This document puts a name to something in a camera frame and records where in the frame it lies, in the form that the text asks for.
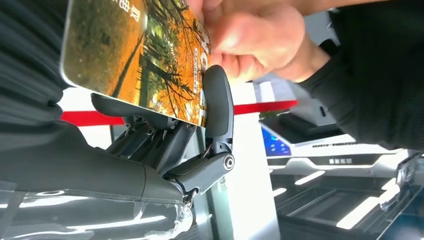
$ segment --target transparent plastic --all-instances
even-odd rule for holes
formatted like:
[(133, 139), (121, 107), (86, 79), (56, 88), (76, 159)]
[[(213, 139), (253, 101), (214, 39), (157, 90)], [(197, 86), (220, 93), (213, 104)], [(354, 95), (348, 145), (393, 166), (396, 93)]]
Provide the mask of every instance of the transparent plastic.
[(60, 189), (24, 192), (0, 182), (2, 240), (167, 240), (188, 231), (182, 202)]

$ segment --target black jacket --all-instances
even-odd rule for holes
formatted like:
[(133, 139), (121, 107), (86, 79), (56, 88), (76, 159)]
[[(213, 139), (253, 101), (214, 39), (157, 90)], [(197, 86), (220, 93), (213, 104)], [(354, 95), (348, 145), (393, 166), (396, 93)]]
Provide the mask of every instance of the black jacket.
[(424, 1), (392, 0), (329, 13), (340, 41), (300, 85), (357, 141), (424, 151)]

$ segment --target metal pivot screw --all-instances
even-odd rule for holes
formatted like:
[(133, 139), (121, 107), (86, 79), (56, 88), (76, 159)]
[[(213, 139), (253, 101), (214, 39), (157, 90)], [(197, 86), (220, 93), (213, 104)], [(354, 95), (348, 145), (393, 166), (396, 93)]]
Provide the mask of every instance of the metal pivot screw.
[(196, 129), (196, 126), (195, 125), (193, 125), (193, 124), (189, 124), (189, 123), (187, 123), (187, 125), (185, 125), (186, 127), (187, 127), (187, 129), (190, 131), (190, 132), (193, 132), (195, 129)]
[(224, 158), (224, 169), (230, 171), (234, 168), (234, 157), (232, 155), (228, 155)]
[(153, 127), (149, 126), (146, 130), (146, 135), (150, 136), (155, 132), (155, 130), (153, 129)]

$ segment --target card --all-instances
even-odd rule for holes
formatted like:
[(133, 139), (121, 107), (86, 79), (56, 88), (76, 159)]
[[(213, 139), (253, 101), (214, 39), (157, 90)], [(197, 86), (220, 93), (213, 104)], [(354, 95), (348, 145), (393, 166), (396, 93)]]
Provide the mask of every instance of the card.
[(210, 42), (184, 0), (71, 0), (65, 31), (70, 85), (205, 126)]

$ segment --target red stripe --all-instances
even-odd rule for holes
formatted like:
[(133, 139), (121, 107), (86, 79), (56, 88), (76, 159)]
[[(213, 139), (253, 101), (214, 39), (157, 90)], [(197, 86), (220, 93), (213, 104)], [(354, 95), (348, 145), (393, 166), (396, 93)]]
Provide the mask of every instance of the red stripe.
[[(296, 104), (298, 104), (298, 101), (293, 100), (235, 105), (234, 114), (241, 115), (287, 110)], [(62, 120), (78, 127), (124, 124), (121, 117), (106, 116), (97, 111), (66, 111), (63, 113)]]
[(273, 102), (260, 102), (254, 104), (243, 104), (234, 106), (234, 114), (251, 114), (251, 113), (263, 113), (270, 111), (281, 111), (287, 110), (298, 104), (298, 101), (273, 101)]

